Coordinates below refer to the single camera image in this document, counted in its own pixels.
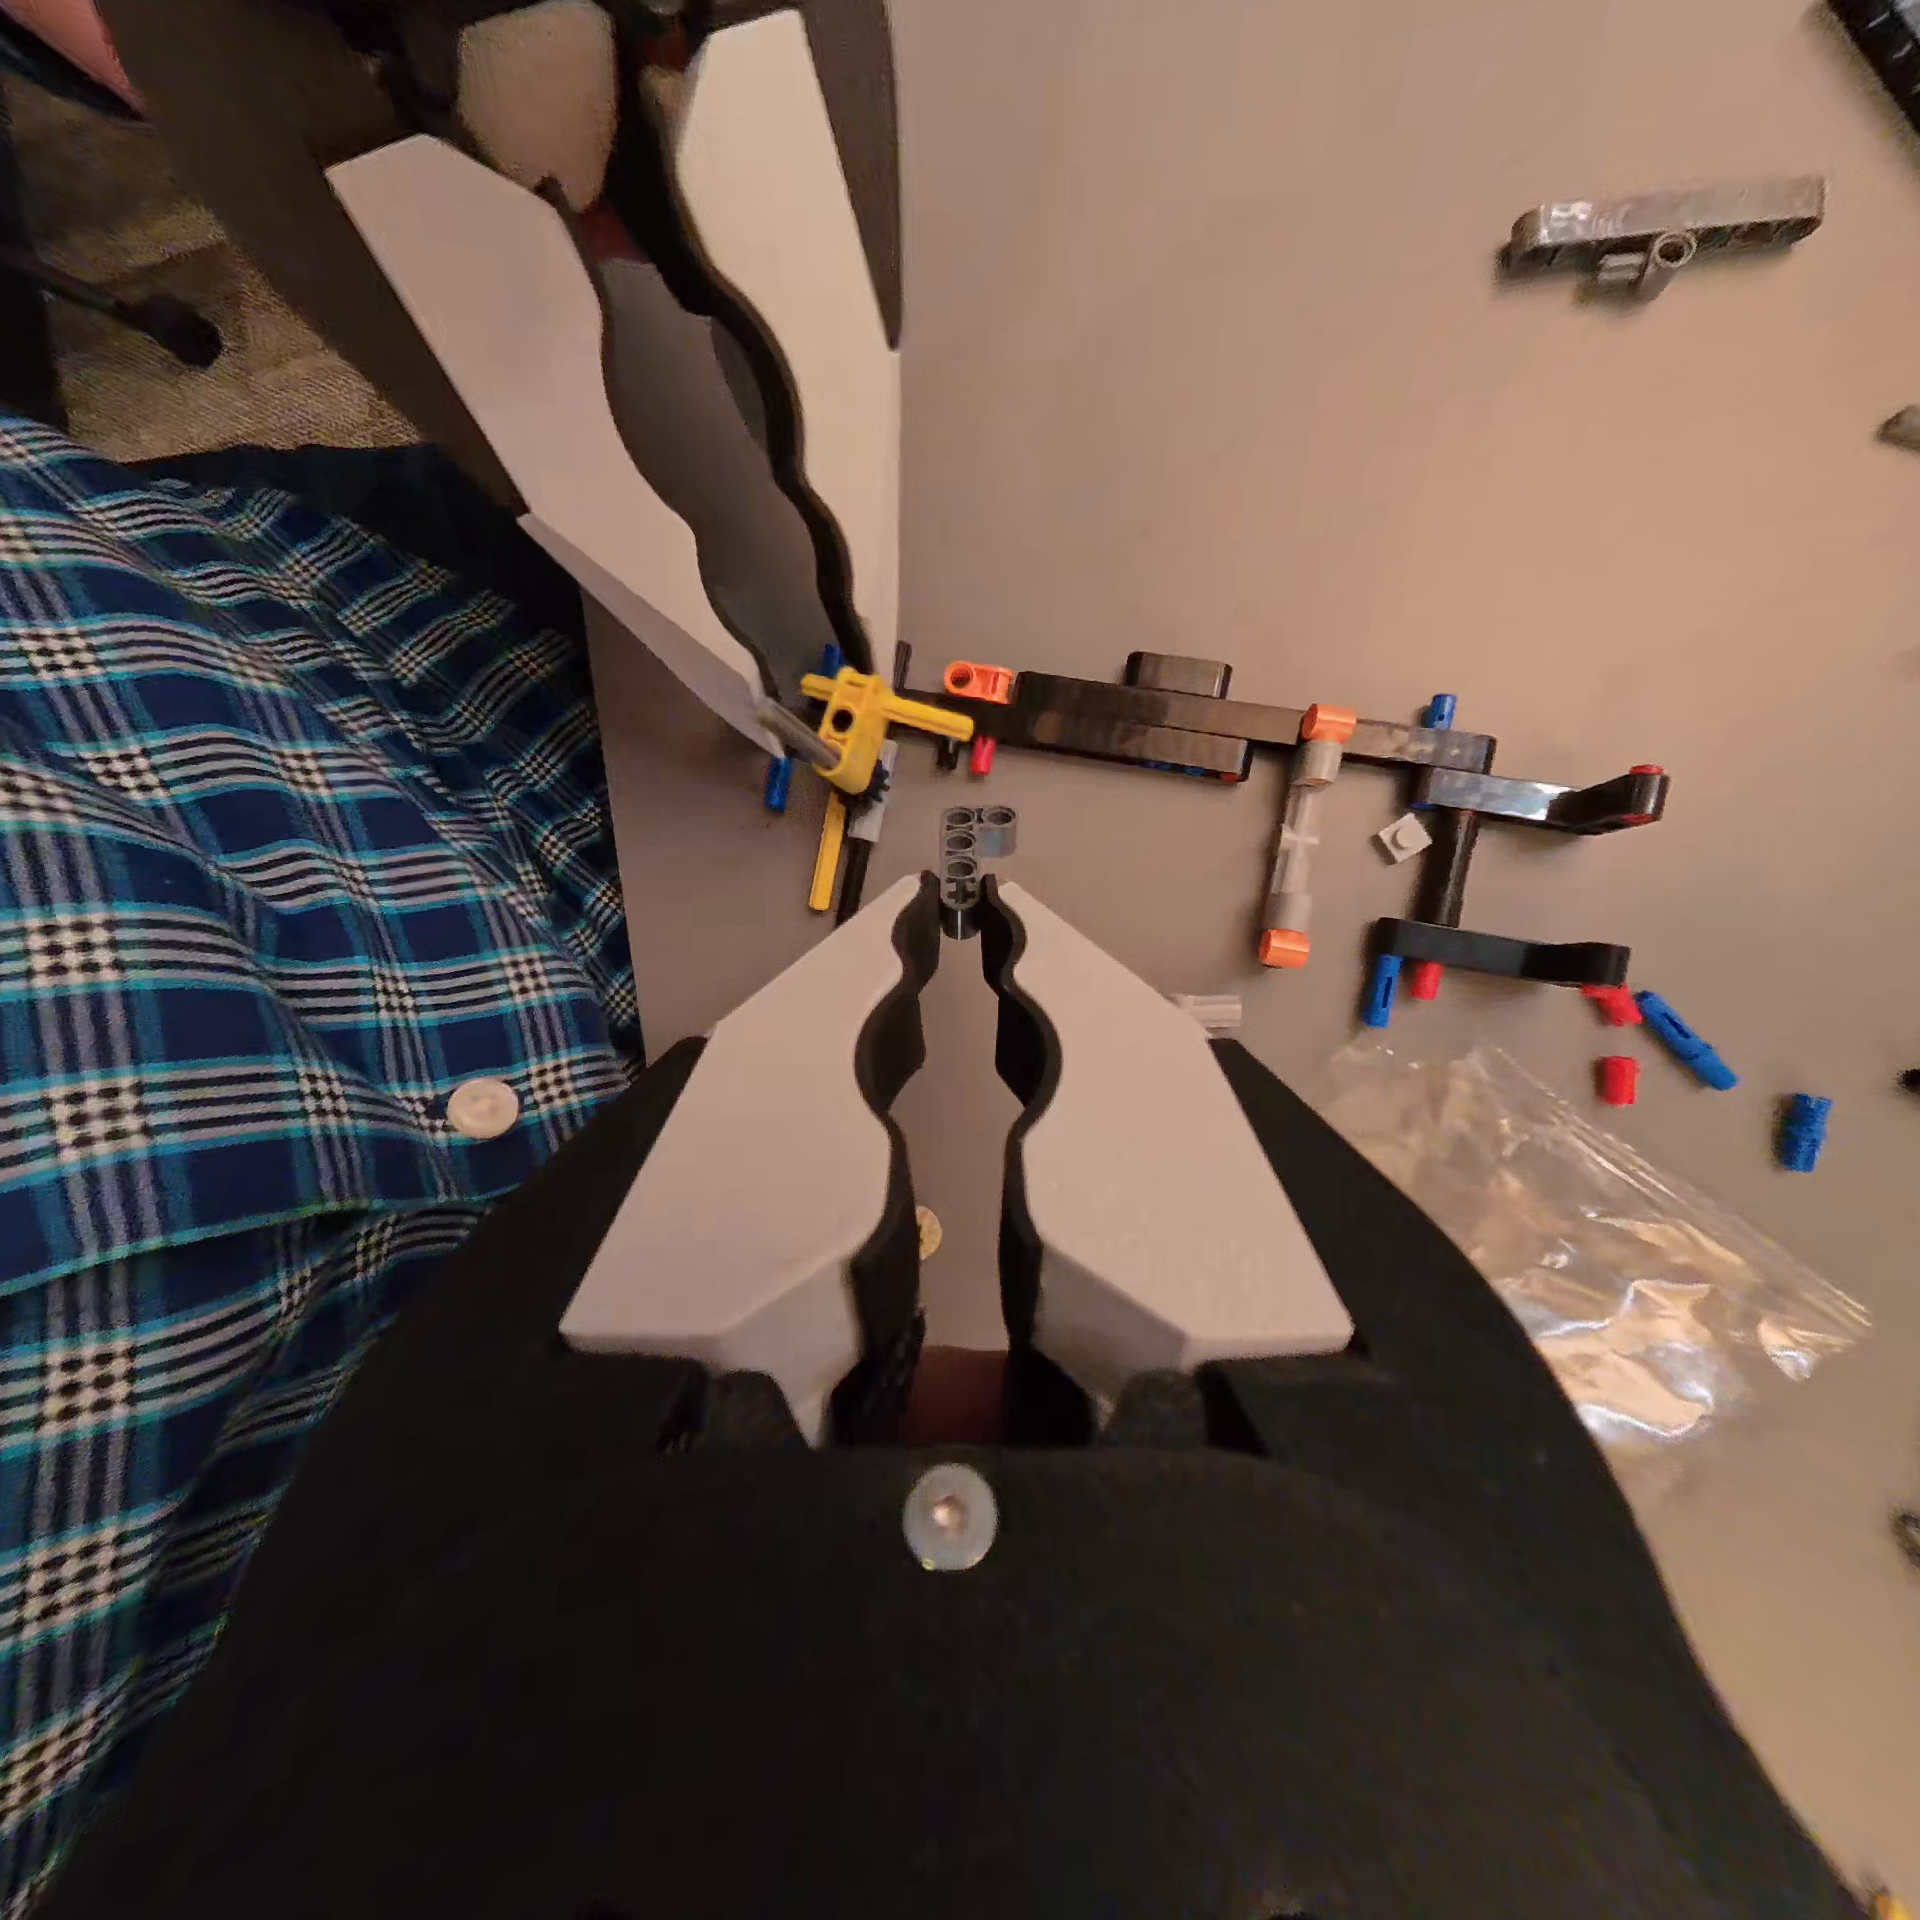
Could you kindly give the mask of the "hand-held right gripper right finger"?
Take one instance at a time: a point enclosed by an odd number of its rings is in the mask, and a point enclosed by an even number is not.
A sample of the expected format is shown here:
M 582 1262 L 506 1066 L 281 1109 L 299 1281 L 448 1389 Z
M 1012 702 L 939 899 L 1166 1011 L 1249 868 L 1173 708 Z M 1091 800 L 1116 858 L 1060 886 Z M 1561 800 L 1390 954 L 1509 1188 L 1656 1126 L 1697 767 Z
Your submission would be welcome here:
M 1146 1376 L 1342 1357 L 1342 1306 L 1211 1035 L 1020 885 L 983 893 L 1000 1159 L 1000 1436 L 1083 1449 Z

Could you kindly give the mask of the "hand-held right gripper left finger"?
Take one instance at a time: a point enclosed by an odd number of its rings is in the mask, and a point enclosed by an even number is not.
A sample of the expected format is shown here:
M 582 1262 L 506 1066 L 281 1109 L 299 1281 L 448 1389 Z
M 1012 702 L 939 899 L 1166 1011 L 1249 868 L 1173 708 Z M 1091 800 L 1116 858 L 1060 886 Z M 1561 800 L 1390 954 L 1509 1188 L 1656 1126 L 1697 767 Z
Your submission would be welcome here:
M 925 1066 L 939 885 L 897 879 L 724 1013 L 596 1245 L 560 1338 L 760 1376 L 797 1436 L 920 1323 L 920 1219 L 891 1120 Z

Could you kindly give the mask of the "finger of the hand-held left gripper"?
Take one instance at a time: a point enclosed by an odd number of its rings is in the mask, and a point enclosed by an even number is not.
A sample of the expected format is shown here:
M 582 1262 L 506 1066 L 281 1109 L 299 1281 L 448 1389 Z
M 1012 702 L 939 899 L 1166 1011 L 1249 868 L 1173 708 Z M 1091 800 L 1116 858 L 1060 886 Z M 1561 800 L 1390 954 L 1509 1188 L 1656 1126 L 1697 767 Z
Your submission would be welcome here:
M 607 312 L 564 215 L 435 138 L 329 170 L 372 269 L 511 473 L 519 530 L 760 754 L 776 691 L 607 398 Z
M 903 548 L 882 10 L 611 10 L 611 419 L 750 691 L 888 670 Z

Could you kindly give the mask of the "dark grey lego beam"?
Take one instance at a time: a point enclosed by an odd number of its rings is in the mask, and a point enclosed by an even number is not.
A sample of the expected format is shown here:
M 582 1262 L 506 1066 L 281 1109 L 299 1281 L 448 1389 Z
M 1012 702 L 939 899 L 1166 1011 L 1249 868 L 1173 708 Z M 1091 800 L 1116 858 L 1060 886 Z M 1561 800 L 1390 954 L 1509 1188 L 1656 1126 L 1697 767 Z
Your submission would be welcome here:
M 939 932 L 942 938 L 972 938 L 983 886 L 997 858 L 1007 858 L 1020 847 L 1020 808 L 942 808 L 939 820 Z

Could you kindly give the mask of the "black lego frame assembly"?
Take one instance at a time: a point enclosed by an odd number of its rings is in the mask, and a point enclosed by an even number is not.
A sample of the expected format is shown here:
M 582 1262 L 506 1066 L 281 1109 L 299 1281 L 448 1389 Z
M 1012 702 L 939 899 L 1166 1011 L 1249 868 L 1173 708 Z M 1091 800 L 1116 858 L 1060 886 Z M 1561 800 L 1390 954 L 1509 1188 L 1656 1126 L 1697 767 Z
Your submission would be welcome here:
M 908 696 L 972 717 L 972 745 L 936 745 L 946 763 L 969 746 L 978 777 L 997 746 L 1220 785 L 1249 780 L 1255 754 L 1284 756 L 1284 820 L 1255 916 L 1266 974 L 1308 969 L 1314 853 L 1329 785 L 1348 767 L 1387 773 L 1408 785 L 1408 808 L 1425 812 L 1436 847 L 1414 858 L 1409 916 L 1375 926 L 1366 1022 L 1387 1022 L 1396 997 L 1429 1000 L 1449 974 L 1577 993 L 1605 1022 L 1639 1022 L 1625 987 L 1628 948 L 1486 934 L 1464 926 L 1464 905 L 1486 823 L 1555 837 L 1654 826 L 1669 808 L 1669 773 L 1654 763 L 1599 785 L 1520 780 L 1495 773 L 1495 739 L 1459 730 L 1449 696 L 1436 696 L 1414 723 L 1357 719 L 1328 702 L 1308 711 L 1255 708 L 1234 702 L 1226 662 L 1146 652 L 1127 659 L 1123 683 L 951 659 L 939 691 Z M 813 879 L 816 911 L 833 905 L 846 808 L 852 800 L 838 795 L 838 826 Z

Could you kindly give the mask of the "yellow lego axle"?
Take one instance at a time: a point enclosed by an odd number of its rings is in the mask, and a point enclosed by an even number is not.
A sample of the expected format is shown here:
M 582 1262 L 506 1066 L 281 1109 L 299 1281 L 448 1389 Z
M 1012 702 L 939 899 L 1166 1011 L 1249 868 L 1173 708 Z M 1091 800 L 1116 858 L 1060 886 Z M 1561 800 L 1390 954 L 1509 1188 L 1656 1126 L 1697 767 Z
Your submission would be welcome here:
M 823 708 L 823 739 L 833 739 L 846 756 L 854 754 L 854 745 L 882 745 L 888 730 L 910 730 L 946 745 L 972 745 L 978 736 L 972 717 L 910 702 L 876 671 L 807 671 L 797 691 Z

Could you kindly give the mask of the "grey lego liftarm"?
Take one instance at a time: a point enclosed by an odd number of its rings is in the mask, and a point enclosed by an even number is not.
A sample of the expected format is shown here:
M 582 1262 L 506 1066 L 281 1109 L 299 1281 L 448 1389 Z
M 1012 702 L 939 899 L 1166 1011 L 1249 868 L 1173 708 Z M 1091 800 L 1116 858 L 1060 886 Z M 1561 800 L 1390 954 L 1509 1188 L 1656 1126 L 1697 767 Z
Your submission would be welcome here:
M 1501 270 L 1526 277 L 1595 277 L 1599 253 L 1628 248 L 1639 232 L 1689 228 L 1697 263 L 1755 259 L 1802 242 L 1826 222 L 1826 179 L 1743 179 L 1682 183 L 1637 195 L 1569 195 L 1530 204 L 1513 222 L 1501 248 Z

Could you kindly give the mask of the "long black lego beam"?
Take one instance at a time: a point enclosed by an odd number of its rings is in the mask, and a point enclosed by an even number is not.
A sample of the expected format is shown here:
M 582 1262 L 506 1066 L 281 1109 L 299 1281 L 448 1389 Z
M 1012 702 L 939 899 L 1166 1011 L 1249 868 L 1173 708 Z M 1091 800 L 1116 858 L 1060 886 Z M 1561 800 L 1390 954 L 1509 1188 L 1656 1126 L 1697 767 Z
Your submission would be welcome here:
M 1920 120 L 1920 7 L 1913 0 L 1826 0 L 1885 105 Z

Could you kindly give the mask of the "clear plastic zip bag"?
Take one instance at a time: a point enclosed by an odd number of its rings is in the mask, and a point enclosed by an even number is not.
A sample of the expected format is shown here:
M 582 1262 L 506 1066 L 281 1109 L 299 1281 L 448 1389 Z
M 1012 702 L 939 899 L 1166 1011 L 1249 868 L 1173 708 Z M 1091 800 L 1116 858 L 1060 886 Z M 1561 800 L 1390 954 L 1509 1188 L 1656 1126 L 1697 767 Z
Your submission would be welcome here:
M 1689 1466 L 1874 1333 L 1860 1299 L 1501 1045 L 1347 1044 L 1317 1109 L 1478 1262 L 1617 1479 Z

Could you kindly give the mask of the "person's torso in plaid shirt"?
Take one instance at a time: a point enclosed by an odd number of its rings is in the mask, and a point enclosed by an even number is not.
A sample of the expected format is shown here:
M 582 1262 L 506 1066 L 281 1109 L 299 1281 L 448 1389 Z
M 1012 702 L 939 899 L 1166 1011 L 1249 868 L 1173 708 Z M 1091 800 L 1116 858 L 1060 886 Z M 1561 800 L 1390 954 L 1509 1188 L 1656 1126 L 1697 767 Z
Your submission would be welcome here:
M 33 1914 L 372 1338 L 639 1069 L 587 643 L 6 410 L 0 1050 Z

